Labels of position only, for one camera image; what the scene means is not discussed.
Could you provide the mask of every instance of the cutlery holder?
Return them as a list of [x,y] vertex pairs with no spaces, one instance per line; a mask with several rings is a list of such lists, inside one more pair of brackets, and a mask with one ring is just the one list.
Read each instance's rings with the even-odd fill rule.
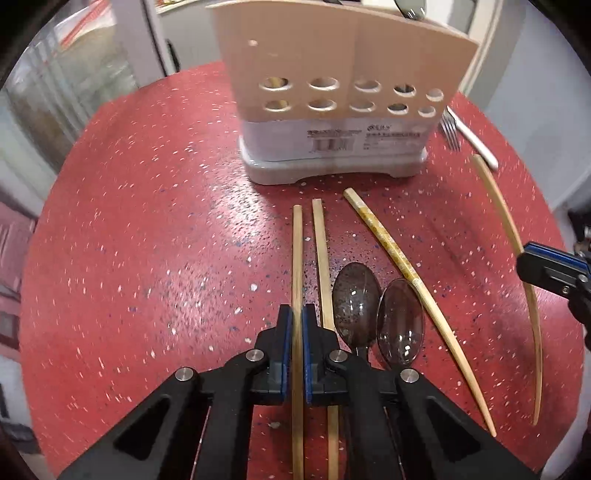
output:
[[418,173],[477,45],[389,10],[306,0],[209,7],[256,183]]

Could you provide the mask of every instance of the wooden chopstick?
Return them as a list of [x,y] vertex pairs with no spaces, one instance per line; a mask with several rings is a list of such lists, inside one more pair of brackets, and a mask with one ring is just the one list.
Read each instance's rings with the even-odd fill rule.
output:
[[359,195],[357,195],[353,189],[346,189],[344,195],[349,203],[353,206],[355,211],[366,223],[366,225],[374,233],[382,246],[386,249],[386,252],[388,252],[390,258],[394,260],[394,263],[396,263],[396,266],[401,271],[403,276],[415,287],[425,309],[431,316],[433,323],[437,327],[437,330],[439,330],[439,333],[445,340],[445,343],[450,349],[450,352],[456,360],[457,365],[460,367],[468,387],[470,388],[472,395],[478,404],[478,408],[484,417],[486,426],[488,427],[491,435],[496,437],[495,424],[492,421],[491,413],[488,410],[488,406],[486,405],[486,401],[482,395],[478,381],[474,376],[474,372],[470,367],[470,363],[468,363],[468,360],[466,359],[466,355],[464,354],[462,347],[454,336],[452,329],[450,328],[446,318],[443,316],[443,313],[439,309],[439,306],[435,302],[435,299],[433,299],[431,296],[428,288],[418,276],[417,272],[408,261],[408,258],[406,258],[406,256],[402,253],[392,236],[388,233],[374,213],[368,208],[361,197],[359,197]]
[[[519,237],[519,232],[513,221],[513,217],[509,212],[507,203],[503,194],[496,184],[495,178],[488,169],[484,159],[480,155],[472,155],[472,166],[476,169],[478,176],[484,182],[486,191],[496,208],[497,213],[501,217],[503,230],[509,239],[509,244],[513,249],[514,255],[517,257],[523,252],[523,244]],[[540,419],[540,407],[542,403],[542,371],[543,361],[542,356],[542,332],[540,329],[540,312],[538,311],[538,301],[535,296],[534,287],[529,283],[523,282],[523,289],[525,290],[525,299],[527,301],[527,309],[530,314],[531,330],[534,335],[534,349],[535,349],[535,401],[534,401],[534,417],[532,424],[536,425]]]
[[301,205],[294,205],[293,264],[291,267],[291,461],[294,480],[304,480],[304,358],[301,308],[304,288],[304,225]]
[[[332,309],[332,295],[330,292],[329,252],[326,245],[326,230],[324,228],[324,211],[322,200],[312,200],[312,214],[314,216],[314,236],[316,237],[316,255],[318,257],[318,279],[320,287],[320,310],[322,312],[322,326],[335,331],[335,319]],[[339,408],[327,409],[329,476],[328,480],[339,479]]]

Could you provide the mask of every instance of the metal screw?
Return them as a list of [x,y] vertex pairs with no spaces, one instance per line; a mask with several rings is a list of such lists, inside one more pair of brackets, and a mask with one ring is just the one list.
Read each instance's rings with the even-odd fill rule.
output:
[[181,367],[174,373],[175,378],[180,382],[186,382],[193,378],[193,369],[189,367]]
[[400,378],[406,383],[415,383],[418,380],[418,372],[412,368],[405,368],[400,372]]
[[252,350],[246,352],[246,359],[251,362],[258,362],[259,360],[262,360],[264,356],[265,353],[258,348],[253,348]]
[[329,358],[333,362],[337,362],[339,364],[339,363],[344,362],[345,360],[347,360],[347,357],[348,356],[349,356],[349,354],[347,352],[345,352],[344,350],[333,350],[330,353]]

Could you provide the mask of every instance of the red table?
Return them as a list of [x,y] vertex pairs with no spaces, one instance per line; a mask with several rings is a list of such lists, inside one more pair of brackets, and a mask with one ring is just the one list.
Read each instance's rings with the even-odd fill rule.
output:
[[[458,95],[453,106],[495,152],[523,241],[562,248],[540,191],[500,133]],[[498,439],[539,469],[572,422],[582,335],[564,300],[538,291],[541,418],[532,427],[534,349],[501,222],[471,169],[435,133],[420,175],[355,174],[252,184],[220,63],[104,105],[72,149],[27,262],[22,365],[41,447],[55,473],[178,367],[203,371],[249,348],[290,302],[291,209],[304,207],[305,301],[318,304],[311,200],[324,200],[330,273],[351,261],[382,286],[400,276],[343,198],[353,186],[415,264],[466,352]],[[482,418],[430,320],[414,364]],[[325,410],[306,412],[306,472],[326,476]],[[289,407],[255,409],[249,478],[290,478]]]

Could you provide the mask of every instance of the fork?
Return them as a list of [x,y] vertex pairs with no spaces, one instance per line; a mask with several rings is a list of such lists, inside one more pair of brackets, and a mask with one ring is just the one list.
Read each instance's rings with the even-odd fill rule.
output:
[[439,120],[439,126],[441,127],[441,131],[445,135],[447,143],[452,151],[459,152],[460,151],[460,141],[457,137],[457,129],[456,129],[456,121],[451,116],[447,108],[443,111],[441,115],[441,120]]

